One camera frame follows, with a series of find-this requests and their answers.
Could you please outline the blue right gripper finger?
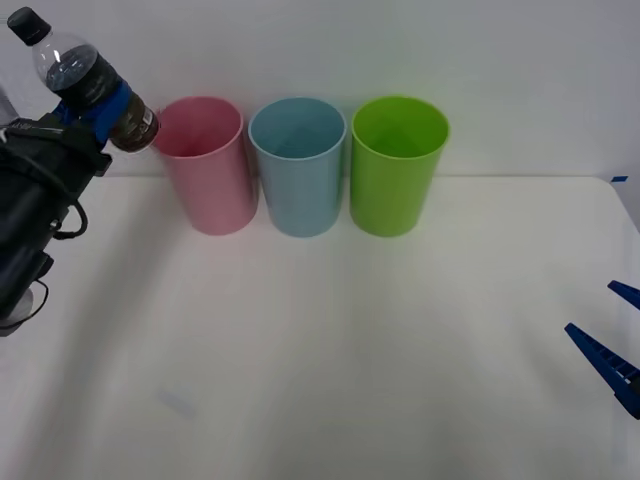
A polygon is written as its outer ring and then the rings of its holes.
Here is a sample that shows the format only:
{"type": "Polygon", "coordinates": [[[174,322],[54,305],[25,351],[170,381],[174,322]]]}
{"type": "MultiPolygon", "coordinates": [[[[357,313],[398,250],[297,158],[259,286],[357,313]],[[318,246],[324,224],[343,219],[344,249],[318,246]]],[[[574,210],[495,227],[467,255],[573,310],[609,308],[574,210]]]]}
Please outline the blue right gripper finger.
{"type": "Polygon", "coordinates": [[[623,298],[626,302],[634,306],[635,308],[640,308],[640,290],[634,287],[631,287],[627,284],[621,283],[619,281],[611,281],[607,287],[621,298],[623,298]]]}
{"type": "Polygon", "coordinates": [[[638,420],[639,369],[573,323],[567,324],[564,330],[607,383],[618,402],[638,420]]]}

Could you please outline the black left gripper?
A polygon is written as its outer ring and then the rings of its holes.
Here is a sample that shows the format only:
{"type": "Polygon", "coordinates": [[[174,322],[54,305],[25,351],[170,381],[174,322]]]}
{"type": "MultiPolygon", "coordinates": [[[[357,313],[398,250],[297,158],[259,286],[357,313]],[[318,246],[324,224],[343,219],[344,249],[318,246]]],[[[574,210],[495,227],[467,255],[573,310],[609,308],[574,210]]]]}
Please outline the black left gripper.
{"type": "Polygon", "coordinates": [[[79,154],[95,170],[94,176],[102,177],[112,164],[111,155],[104,152],[105,144],[126,112],[132,94],[128,83],[121,81],[112,95],[81,117],[61,100],[52,113],[39,119],[39,124],[59,130],[58,142],[79,154]]]}

